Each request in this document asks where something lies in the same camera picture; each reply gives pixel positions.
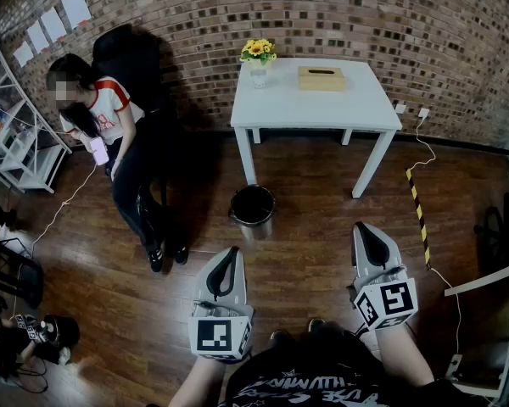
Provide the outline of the black office chair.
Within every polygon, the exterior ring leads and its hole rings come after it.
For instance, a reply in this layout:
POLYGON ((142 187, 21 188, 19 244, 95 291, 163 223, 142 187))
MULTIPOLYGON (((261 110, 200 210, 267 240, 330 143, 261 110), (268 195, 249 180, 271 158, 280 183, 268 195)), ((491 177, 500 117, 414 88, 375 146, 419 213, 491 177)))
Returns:
POLYGON ((503 214, 497 207, 486 209, 482 225, 473 231, 477 237, 478 262, 484 274, 509 266, 509 192, 504 195, 503 214))
POLYGON ((142 209, 155 214, 160 209, 169 215, 167 178, 182 130, 176 105, 160 81, 160 58, 173 64, 171 49, 143 29, 122 25, 98 38, 92 55, 92 67, 117 80, 130 95, 129 107, 144 113, 122 160, 122 140, 108 145, 105 171, 112 180, 115 205, 123 214, 136 215, 142 209))

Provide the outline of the yellow sunflower bouquet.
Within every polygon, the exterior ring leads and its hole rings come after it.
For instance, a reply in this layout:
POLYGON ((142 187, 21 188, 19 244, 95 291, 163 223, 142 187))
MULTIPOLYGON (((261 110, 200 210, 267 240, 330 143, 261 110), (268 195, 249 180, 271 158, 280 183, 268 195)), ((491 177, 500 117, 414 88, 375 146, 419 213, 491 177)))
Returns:
POLYGON ((277 58, 275 45, 266 39, 248 40, 240 53, 240 61, 258 65, 267 66, 277 58))

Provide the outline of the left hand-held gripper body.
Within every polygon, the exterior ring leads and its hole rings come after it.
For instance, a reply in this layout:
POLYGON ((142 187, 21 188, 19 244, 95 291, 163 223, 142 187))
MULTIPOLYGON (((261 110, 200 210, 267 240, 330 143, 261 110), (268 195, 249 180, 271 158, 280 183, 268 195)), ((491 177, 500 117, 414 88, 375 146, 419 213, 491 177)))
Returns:
POLYGON ((191 352, 198 357, 236 364, 251 355, 254 309, 195 300, 187 320, 191 352))

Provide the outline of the black folding chair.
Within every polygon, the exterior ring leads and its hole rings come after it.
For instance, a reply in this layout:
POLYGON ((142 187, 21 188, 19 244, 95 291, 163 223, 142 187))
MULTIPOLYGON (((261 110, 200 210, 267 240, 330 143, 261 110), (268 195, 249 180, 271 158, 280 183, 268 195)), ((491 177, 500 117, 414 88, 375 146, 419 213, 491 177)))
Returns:
POLYGON ((0 291, 37 309, 42 302, 43 283, 42 266, 25 245, 17 237, 0 240, 0 291))

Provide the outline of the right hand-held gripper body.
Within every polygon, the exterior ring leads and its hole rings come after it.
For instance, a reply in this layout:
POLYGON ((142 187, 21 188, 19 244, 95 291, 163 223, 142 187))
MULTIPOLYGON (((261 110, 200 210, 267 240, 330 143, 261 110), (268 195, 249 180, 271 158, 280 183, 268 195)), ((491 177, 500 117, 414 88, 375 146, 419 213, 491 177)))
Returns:
POLYGON ((418 311, 416 283, 405 265, 355 266, 351 297, 369 331, 399 326, 418 311))

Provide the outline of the person's black printed shirt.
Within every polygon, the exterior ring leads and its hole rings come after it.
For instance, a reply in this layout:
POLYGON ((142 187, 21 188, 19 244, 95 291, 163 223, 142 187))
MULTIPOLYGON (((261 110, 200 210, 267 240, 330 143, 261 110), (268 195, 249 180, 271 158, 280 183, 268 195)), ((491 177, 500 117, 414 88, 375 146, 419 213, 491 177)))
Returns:
POLYGON ((499 407, 434 379, 414 387, 387 374, 380 353, 326 322, 249 359, 230 376, 219 407, 499 407))

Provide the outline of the wooden tissue box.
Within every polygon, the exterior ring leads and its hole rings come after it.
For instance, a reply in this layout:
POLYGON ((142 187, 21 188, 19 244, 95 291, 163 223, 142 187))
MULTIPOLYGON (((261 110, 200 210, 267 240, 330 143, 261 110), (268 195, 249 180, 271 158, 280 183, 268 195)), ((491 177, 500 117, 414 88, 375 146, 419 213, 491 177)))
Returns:
POLYGON ((344 92, 345 78, 340 68, 309 67, 298 68, 299 89, 310 92, 344 92))

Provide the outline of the person's left forearm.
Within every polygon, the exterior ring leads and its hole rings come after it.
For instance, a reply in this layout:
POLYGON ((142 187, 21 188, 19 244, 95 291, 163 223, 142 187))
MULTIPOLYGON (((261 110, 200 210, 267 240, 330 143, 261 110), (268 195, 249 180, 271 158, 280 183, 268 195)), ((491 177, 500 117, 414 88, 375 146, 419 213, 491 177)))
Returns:
POLYGON ((216 407, 226 369, 218 360, 198 357, 168 407, 216 407))

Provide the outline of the pink smartphone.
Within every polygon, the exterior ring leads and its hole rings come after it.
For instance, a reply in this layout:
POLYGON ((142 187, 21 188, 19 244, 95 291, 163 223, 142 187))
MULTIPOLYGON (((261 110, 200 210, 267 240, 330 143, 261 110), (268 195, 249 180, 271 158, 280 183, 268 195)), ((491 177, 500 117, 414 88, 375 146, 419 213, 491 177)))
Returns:
POLYGON ((90 141, 90 149, 97 166, 104 165, 109 161, 106 144, 101 137, 95 137, 90 141))

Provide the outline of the person's right forearm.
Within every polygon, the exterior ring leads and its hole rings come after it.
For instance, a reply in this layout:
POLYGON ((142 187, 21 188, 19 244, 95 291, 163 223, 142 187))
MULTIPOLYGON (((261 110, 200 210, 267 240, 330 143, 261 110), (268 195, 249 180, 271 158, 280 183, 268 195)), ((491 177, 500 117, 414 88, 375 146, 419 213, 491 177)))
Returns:
POLYGON ((428 362, 404 325, 376 330, 375 334, 387 374, 414 387, 423 387, 435 381, 428 362))

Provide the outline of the black trash bin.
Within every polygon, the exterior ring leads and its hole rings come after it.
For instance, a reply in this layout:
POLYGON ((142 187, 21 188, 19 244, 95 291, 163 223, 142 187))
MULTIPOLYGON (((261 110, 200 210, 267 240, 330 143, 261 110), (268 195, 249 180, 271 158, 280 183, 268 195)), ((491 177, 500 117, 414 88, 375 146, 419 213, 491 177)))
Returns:
POLYGON ((248 185, 234 193, 228 215, 243 237, 253 242, 271 235, 275 208, 275 198, 267 188, 248 185))

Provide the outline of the white square table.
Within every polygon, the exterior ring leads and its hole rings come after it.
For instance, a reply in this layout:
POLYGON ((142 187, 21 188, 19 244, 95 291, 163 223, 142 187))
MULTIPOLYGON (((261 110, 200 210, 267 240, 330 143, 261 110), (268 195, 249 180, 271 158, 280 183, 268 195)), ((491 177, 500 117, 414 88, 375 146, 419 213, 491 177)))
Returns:
POLYGON ((349 143, 355 131, 371 131, 378 139, 351 195, 360 198, 402 124, 378 78, 367 63, 339 59, 279 58, 269 69, 262 88, 256 88, 251 66, 242 64, 232 107, 234 130, 243 172, 249 185, 257 183, 249 132, 259 142, 261 129, 334 129, 349 143), (305 91, 299 68, 338 68, 344 76, 342 92, 305 91))

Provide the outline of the white metal shelf rack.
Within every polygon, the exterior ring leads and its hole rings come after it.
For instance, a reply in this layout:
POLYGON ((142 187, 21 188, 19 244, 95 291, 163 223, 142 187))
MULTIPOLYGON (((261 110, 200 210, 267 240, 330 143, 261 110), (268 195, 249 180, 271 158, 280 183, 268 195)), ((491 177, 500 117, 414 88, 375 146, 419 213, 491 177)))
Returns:
POLYGON ((21 192, 53 192, 58 167, 71 149, 46 122, 0 51, 0 181, 21 192))

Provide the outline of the yellow black striped strip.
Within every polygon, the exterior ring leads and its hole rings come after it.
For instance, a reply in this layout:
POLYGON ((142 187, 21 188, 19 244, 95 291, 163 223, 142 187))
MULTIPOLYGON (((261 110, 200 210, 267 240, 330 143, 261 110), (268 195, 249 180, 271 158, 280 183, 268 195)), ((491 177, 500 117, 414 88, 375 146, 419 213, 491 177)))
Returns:
POLYGON ((411 169, 407 168, 405 169, 406 178, 409 183, 410 189, 411 189, 411 195, 413 198, 413 202, 415 204, 415 210, 417 213, 417 218, 419 221, 420 231, 421 231, 421 238, 422 238, 422 245, 424 249, 424 259, 425 259, 425 266, 428 270, 432 268, 431 262, 430 262, 430 251, 429 251, 429 245, 428 245, 428 233, 427 233, 427 227, 424 220, 424 215, 422 211, 422 207, 420 204, 420 199, 418 197, 418 192, 416 185, 412 178, 411 169))

